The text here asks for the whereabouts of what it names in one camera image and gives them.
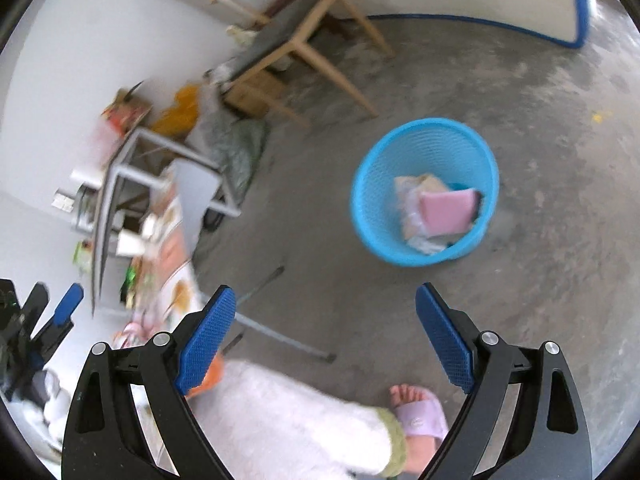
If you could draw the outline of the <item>white fluffy gloved hand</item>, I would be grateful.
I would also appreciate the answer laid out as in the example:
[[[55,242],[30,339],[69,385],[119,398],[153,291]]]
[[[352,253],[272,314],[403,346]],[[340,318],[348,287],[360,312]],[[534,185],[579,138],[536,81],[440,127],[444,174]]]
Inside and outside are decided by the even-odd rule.
[[[70,393],[65,390],[53,370],[40,370],[32,378],[32,392],[38,400],[35,426],[49,440],[62,443],[67,416],[70,412]]]

